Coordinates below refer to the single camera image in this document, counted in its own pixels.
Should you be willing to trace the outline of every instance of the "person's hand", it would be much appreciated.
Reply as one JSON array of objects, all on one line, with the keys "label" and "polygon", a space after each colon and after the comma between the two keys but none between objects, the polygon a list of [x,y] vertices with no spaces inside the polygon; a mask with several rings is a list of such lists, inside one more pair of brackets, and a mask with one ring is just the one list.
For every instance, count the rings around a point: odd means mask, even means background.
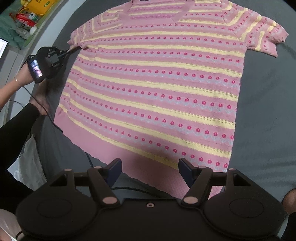
[{"label": "person's hand", "polygon": [[15,76],[15,79],[21,87],[28,85],[34,81],[30,74],[27,63],[25,63],[24,66],[20,69],[20,71]]}]

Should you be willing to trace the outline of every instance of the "small screen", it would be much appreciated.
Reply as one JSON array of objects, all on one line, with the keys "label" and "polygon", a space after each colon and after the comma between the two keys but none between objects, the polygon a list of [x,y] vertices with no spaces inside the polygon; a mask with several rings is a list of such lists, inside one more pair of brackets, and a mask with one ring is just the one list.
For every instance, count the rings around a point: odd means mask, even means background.
[{"label": "small screen", "polygon": [[8,42],[6,42],[5,40],[0,38],[0,58],[1,58],[5,48],[7,46],[7,44],[8,44]]},{"label": "small screen", "polygon": [[38,65],[38,62],[37,60],[34,60],[32,63],[31,63],[31,67],[32,67],[32,70],[34,71],[35,73],[35,76],[37,78],[41,77],[42,76],[42,72],[39,68],[39,65]]}]

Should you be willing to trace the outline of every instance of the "yellow box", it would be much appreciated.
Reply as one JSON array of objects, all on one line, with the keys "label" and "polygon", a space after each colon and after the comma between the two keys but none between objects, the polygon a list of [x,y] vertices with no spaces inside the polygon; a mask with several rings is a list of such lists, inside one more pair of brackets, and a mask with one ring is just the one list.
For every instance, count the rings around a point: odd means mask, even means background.
[{"label": "yellow box", "polygon": [[21,4],[25,8],[29,8],[30,12],[43,16],[57,1],[59,0],[21,0]]}]

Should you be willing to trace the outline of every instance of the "gray bed sheet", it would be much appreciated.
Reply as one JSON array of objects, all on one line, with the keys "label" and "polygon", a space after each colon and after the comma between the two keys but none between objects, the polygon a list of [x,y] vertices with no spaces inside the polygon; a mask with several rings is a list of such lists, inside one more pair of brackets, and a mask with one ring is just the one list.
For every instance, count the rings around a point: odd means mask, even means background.
[{"label": "gray bed sheet", "polygon": [[[120,0],[87,0],[69,19],[55,46],[67,49],[71,32],[99,13],[124,3]],[[296,12],[283,0],[233,0],[281,24],[289,36],[277,46],[278,58],[247,51],[241,80],[235,140],[229,167],[234,167],[255,181],[280,202],[296,187]],[[70,56],[60,74],[49,81],[48,101],[54,114],[68,73],[79,51]],[[85,153],[48,118],[35,126],[40,160],[47,178],[64,168],[86,171]],[[94,165],[104,165],[91,158]],[[139,188],[157,196],[168,196],[138,180],[122,174],[115,186]],[[115,191],[124,197],[152,198],[134,191]]]}]

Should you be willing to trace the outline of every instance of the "wrist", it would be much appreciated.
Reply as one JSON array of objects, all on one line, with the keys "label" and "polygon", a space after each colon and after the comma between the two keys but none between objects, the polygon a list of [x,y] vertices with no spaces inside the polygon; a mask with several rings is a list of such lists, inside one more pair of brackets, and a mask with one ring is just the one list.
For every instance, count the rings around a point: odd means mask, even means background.
[{"label": "wrist", "polygon": [[13,80],[11,81],[11,84],[13,84],[13,86],[17,90],[23,87],[23,84],[21,83],[21,81],[19,79],[17,79],[16,77],[13,78]]}]

